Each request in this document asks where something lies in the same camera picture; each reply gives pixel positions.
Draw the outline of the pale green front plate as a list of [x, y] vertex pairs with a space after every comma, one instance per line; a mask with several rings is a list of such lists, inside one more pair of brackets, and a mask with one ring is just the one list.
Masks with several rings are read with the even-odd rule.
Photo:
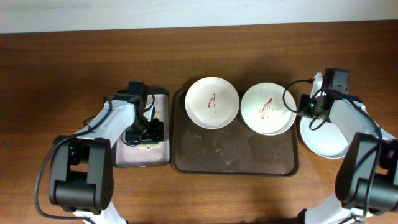
[[310, 129], [310, 118], [301, 118], [300, 135], [305, 145], [315, 154], [328, 158], [339, 159], [345, 157], [348, 151], [348, 142], [333, 123], [325, 123], [319, 129]]

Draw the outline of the green yellow sponge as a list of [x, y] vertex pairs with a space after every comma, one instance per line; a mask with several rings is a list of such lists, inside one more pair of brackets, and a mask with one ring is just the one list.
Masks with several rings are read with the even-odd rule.
[[148, 127], [140, 135], [139, 144], [143, 146], [155, 146], [164, 141], [164, 123], [158, 118], [148, 122]]

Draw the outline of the white plate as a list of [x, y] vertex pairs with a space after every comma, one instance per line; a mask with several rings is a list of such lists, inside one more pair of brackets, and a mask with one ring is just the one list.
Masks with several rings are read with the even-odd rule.
[[294, 124], [297, 109], [292, 94], [275, 83], [259, 83], [248, 89], [241, 100], [243, 121], [253, 131], [275, 136]]
[[225, 79], [206, 77], [196, 81], [185, 95], [188, 117], [205, 129], [219, 129], [235, 119], [239, 111], [239, 96]]

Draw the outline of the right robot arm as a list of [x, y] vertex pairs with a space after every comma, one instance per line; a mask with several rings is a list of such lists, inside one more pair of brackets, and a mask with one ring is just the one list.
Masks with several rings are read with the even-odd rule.
[[365, 223], [369, 215], [397, 211], [397, 139], [349, 95], [349, 72], [328, 68], [308, 80], [297, 114], [311, 122], [334, 124], [348, 143], [335, 180], [335, 192], [316, 207], [304, 209], [298, 223]]

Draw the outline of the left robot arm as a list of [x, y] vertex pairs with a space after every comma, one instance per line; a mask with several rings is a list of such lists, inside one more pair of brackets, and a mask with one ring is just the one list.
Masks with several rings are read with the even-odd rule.
[[45, 161], [50, 162], [49, 201], [71, 220], [85, 223], [127, 223], [117, 212], [113, 168], [123, 147], [169, 147], [169, 92], [130, 82], [105, 97], [103, 109], [83, 122], [75, 134], [59, 135]]

